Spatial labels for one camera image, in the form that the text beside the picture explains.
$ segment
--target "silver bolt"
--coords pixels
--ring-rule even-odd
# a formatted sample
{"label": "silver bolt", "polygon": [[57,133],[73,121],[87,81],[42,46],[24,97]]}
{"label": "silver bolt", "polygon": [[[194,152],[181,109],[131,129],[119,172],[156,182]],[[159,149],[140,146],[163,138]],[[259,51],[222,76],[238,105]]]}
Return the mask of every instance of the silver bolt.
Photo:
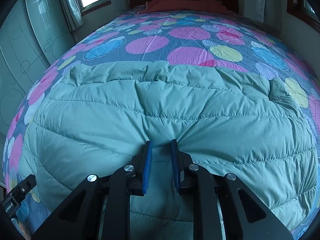
{"label": "silver bolt", "polygon": [[91,175],[88,176],[88,181],[90,181],[90,182],[93,182],[93,181],[95,181],[96,179],[97,179],[97,176],[94,175],[94,174],[91,174]]}
{"label": "silver bolt", "polygon": [[132,165],[127,165],[124,167],[125,171],[133,171],[134,167]]}
{"label": "silver bolt", "polygon": [[236,175],[235,174],[233,174],[233,173],[228,173],[227,174],[227,179],[228,180],[236,180]]}
{"label": "silver bolt", "polygon": [[189,169],[192,171],[197,171],[197,170],[199,170],[199,166],[197,164],[191,164],[189,166]]}

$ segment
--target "bed sheet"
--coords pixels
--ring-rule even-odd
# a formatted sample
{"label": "bed sheet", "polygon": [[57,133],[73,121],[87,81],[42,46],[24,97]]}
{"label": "bed sheet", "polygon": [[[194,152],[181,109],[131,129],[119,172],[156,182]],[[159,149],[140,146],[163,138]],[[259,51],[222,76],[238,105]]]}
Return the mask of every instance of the bed sheet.
{"label": "bed sheet", "polygon": [[[19,106],[4,147],[3,170],[7,190],[24,178],[19,159],[28,124],[44,97],[72,66],[114,61],[166,60],[171,65],[223,66],[267,79],[280,77],[299,104],[320,153],[320,88],[310,65],[281,40],[239,16],[208,12],[174,11],[137,15],[143,7],[121,15],[83,39],[58,59],[37,81]],[[292,234],[306,231],[320,206],[320,158],[316,199],[311,213]],[[27,195],[17,216],[34,232],[50,214],[37,189]]]}

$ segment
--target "window frame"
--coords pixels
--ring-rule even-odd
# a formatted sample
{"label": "window frame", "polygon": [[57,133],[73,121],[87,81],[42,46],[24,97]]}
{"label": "window frame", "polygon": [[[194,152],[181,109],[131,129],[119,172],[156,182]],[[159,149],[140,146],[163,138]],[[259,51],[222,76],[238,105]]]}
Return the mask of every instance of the window frame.
{"label": "window frame", "polygon": [[106,5],[109,5],[111,4],[111,0],[98,0],[92,4],[89,4],[85,7],[82,6],[82,1],[81,0],[76,0],[78,6],[79,6],[79,9],[80,9],[80,12],[81,12],[81,15],[86,15],[87,13],[89,12],[92,12],[96,9],[99,9],[101,7],[104,7]]}
{"label": "window frame", "polygon": [[304,0],[288,0],[287,13],[302,20],[320,33],[320,21],[316,15],[305,8]]}

